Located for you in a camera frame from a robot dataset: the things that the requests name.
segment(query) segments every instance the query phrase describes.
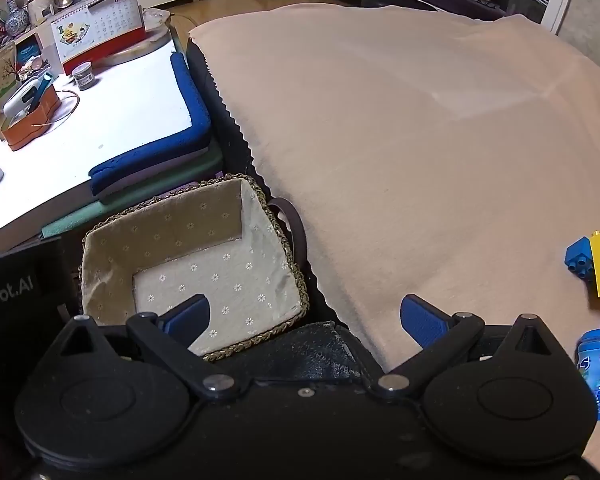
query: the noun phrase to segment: blue lego brick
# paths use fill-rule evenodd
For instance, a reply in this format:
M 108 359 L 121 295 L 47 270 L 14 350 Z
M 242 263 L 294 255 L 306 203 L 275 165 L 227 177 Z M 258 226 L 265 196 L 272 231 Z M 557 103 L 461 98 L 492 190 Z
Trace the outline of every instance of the blue lego brick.
M 591 244 L 586 236 L 567 248 L 564 264 L 581 280 L 588 282 L 593 280 L 593 256 L 591 254 Z

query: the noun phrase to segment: wooden floor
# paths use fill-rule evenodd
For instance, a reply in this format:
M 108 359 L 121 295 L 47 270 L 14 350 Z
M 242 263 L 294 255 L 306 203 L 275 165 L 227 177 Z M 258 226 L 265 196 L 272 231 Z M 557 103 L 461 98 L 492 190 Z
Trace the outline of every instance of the wooden floor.
M 176 14 L 176 16 L 171 17 L 171 23 L 173 23 L 178 31 L 180 42 L 183 46 L 186 46 L 189 31 L 194 25 L 186 18 L 178 16 L 178 14 L 186 16 L 192 19 L 197 25 L 200 25 L 216 18 L 222 18 L 223 16 L 277 9 L 278 7 L 307 2 L 341 4 L 337 0 L 199 0 L 198 2 L 167 7 L 167 10 L 171 11 L 172 14 Z

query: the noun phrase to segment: blue and white vase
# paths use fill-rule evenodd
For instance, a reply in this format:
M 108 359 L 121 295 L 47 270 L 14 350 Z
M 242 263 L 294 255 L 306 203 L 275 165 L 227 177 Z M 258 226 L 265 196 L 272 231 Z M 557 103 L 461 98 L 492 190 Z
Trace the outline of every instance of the blue and white vase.
M 7 0 L 9 7 L 9 17 L 4 22 L 4 29 L 12 38 L 24 32 L 24 29 L 29 25 L 29 13 L 18 7 L 16 0 Z

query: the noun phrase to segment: white table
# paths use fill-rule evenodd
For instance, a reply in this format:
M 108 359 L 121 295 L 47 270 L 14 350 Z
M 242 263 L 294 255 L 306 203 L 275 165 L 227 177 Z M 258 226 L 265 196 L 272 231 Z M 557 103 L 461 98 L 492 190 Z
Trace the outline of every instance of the white table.
M 89 170 L 97 164 L 191 126 L 171 69 L 174 51 L 170 41 L 144 57 L 98 72 L 96 85 L 82 92 L 62 76 L 54 85 L 78 92 L 76 111 L 16 152 L 0 142 L 0 253 L 93 202 Z M 75 98 L 68 98 L 56 117 L 72 103 Z

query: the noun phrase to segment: floral pattern fabric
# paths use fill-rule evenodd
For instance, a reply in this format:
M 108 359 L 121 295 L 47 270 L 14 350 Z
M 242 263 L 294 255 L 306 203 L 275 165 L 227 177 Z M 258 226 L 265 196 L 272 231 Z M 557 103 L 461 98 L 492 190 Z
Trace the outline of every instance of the floral pattern fabric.
M 204 294 L 210 324 L 189 347 L 204 355 L 301 311 L 288 257 L 250 184 L 219 182 L 91 232 L 83 259 L 84 311 L 101 324 L 121 324 L 136 312 L 161 315 Z

